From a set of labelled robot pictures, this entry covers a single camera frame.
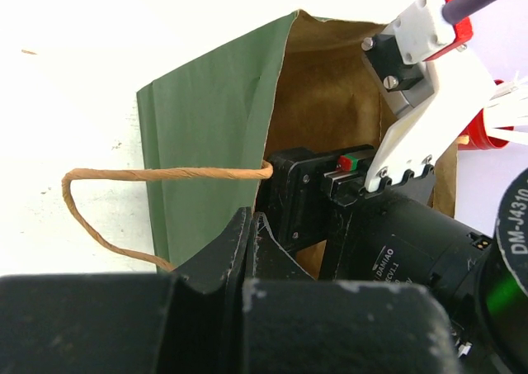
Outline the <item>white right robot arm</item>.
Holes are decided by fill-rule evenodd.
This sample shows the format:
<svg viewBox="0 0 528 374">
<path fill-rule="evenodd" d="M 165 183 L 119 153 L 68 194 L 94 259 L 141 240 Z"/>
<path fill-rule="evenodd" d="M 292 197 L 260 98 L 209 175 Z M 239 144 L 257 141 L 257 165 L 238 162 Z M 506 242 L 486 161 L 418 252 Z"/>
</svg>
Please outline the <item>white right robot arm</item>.
<svg viewBox="0 0 528 374">
<path fill-rule="evenodd" d="M 323 280 L 425 286 L 450 317 L 468 373 L 527 370 L 527 219 L 515 181 L 487 236 L 430 207 L 436 181 L 425 162 L 398 183 L 387 173 L 377 190 L 365 179 L 375 156 L 360 145 L 325 153 L 286 149 L 269 156 L 260 187 L 264 212 L 290 254 L 324 242 Z"/>
</svg>

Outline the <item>green paper bag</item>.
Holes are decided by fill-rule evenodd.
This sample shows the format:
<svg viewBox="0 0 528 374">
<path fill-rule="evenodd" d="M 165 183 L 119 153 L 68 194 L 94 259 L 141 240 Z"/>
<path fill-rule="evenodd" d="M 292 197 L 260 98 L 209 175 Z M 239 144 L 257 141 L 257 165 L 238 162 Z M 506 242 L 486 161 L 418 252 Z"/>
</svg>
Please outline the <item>green paper bag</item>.
<svg viewBox="0 0 528 374">
<path fill-rule="evenodd" d="M 255 173 L 270 154 L 378 145 L 394 115 L 362 61 L 367 21 L 293 12 L 153 80 L 137 92 L 153 253 L 116 254 L 171 271 L 204 248 L 234 212 L 252 206 L 256 178 L 229 181 L 221 168 Z"/>
</svg>

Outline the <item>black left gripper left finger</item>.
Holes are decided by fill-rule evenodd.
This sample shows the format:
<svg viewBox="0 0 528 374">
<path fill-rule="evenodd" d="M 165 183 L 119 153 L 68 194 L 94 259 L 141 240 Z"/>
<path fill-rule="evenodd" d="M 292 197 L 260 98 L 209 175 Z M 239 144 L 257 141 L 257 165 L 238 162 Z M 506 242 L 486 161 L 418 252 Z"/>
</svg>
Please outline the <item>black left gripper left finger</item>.
<svg viewBox="0 0 528 374">
<path fill-rule="evenodd" d="M 252 213 L 172 272 L 5 276 L 4 373 L 240 373 Z"/>
</svg>

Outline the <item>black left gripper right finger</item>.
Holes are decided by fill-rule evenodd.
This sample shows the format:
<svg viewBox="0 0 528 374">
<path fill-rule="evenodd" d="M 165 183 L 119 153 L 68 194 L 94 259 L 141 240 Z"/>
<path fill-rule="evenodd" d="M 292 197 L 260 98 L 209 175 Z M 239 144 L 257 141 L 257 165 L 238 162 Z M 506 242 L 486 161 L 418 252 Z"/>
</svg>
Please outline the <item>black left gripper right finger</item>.
<svg viewBox="0 0 528 374">
<path fill-rule="evenodd" d="M 243 283 L 245 373 L 460 373 L 447 314 L 423 286 L 315 281 L 257 214 Z"/>
</svg>

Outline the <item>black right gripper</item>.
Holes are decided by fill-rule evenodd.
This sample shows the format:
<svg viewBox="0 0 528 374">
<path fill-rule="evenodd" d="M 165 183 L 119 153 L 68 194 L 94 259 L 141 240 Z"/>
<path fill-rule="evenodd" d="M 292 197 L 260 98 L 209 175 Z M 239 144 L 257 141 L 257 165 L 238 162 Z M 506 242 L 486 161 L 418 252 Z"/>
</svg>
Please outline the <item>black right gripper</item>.
<svg viewBox="0 0 528 374">
<path fill-rule="evenodd" d="M 432 167 L 398 184 L 383 178 L 368 192 L 373 155 L 369 145 L 271 154 L 257 206 L 276 241 L 292 254 L 324 242 L 324 280 L 420 284 L 447 308 L 471 306 L 491 239 L 429 207 Z"/>
</svg>

